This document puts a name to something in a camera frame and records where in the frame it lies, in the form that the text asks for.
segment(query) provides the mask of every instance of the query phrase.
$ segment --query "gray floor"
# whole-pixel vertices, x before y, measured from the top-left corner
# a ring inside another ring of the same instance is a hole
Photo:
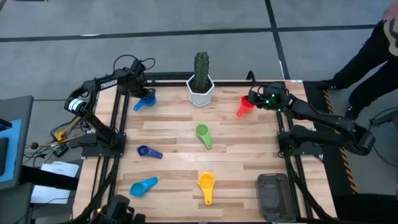
[[[271,0],[278,27],[375,24],[390,2],[392,0]],[[51,0],[46,3],[8,0],[0,12],[0,38],[270,26],[263,0]],[[371,30],[366,29],[280,33],[291,79],[331,78],[361,48],[370,33]],[[2,42],[0,98],[33,95],[28,142],[46,142],[53,127],[72,118],[63,110],[60,100],[83,81],[110,73],[117,56],[154,57],[157,61],[154,72],[182,72],[192,71],[193,56],[199,50],[209,53],[210,75],[214,79],[244,78],[248,70],[253,70],[258,79],[282,79],[270,32]],[[129,64],[127,60],[119,62],[119,66],[126,64]],[[344,113],[353,88],[330,93],[336,114]],[[398,92],[393,92],[378,99],[364,109],[358,122],[367,126],[368,120],[379,111],[398,106],[393,100],[397,96]],[[398,143],[396,130],[385,124],[374,128],[374,133],[378,151],[398,164],[398,152],[393,150]],[[366,157],[352,154],[348,157],[359,192],[394,194],[397,169],[380,160],[374,152]],[[61,160],[78,158],[77,149],[69,150]],[[36,165],[43,161],[37,159]],[[52,223],[54,219],[40,222]]]

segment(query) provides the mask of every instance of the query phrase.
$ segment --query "wooden table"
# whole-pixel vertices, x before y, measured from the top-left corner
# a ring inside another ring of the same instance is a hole
[[[286,81],[286,86],[295,96],[306,99],[302,83]],[[235,115],[240,98],[248,90],[248,87],[216,87],[211,103],[204,108],[189,102],[186,87],[157,87],[156,105],[138,112],[132,109],[138,99],[131,98],[126,150],[120,160],[115,194],[128,197],[130,206],[145,214],[147,222],[264,221],[259,214],[255,180],[259,174],[286,173],[286,168],[284,160],[277,157],[279,128],[275,111],[254,109],[240,118]],[[115,92],[115,88],[110,88],[99,96],[96,115],[105,124],[111,119]],[[195,136],[198,123],[209,127],[213,149],[207,150]],[[309,121],[295,121],[295,124],[313,128]],[[163,159],[140,157],[136,148],[143,144],[162,152]],[[73,206],[75,216],[90,202],[96,161],[92,157],[83,163]],[[323,164],[314,156],[302,156],[302,161],[309,191],[335,217]],[[210,206],[205,205],[197,184],[204,171],[215,177]],[[133,183],[153,176],[159,182],[145,196],[129,195]],[[306,217],[299,189],[297,193],[302,216]]]

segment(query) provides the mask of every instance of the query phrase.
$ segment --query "potted cactus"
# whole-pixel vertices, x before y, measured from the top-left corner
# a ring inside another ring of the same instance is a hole
[[[195,73],[187,81],[190,92],[189,100],[196,106],[205,106],[210,103],[214,91],[214,83],[209,76],[209,55],[207,52],[198,52],[194,61]]]

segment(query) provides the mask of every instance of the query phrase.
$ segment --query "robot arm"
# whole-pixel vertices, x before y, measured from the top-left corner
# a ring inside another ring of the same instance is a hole
[[[85,81],[80,88],[73,91],[65,101],[64,108],[81,117],[89,123],[95,130],[96,135],[112,149],[118,145],[117,133],[113,128],[103,124],[93,112],[97,94],[107,88],[119,85],[136,98],[153,98],[155,90],[144,88],[146,80],[143,72],[145,66],[141,61],[134,60],[130,68],[117,69],[112,75],[105,75],[101,78]],[[88,101],[79,97],[88,94]]]
[[[258,108],[279,110],[290,118],[306,119],[338,131],[338,133],[321,133],[295,125],[289,134],[289,143],[293,147],[305,141],[311,141],[339,147],[347,146],[350,152],[362,156],[370,153],[375,138],[366,128],[354,121],[317,111],[312,105],[290,94],[288,89],[280,83],[259,86],[257,92],[252,89],[249,91],[248,102]]]

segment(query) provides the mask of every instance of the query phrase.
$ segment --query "white hexagonal pot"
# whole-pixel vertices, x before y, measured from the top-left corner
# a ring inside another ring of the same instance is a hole
[[[211,101],[211,95],[213,94],[214,91],[214,83],[211,80],[210,76],[207,75],[207,77],[210,80],[211,83],[211,88],[207,91],[207,93],[194,93],[191,90],[191,87],[189,85],[189,83],[191,82],[191,80],[193,79],[194,75],[192,75],[192,77],[187,81],[187,87],[189,89],[189,100],[195,105],[195,106],[206,106],[207,104],[210,103]]]

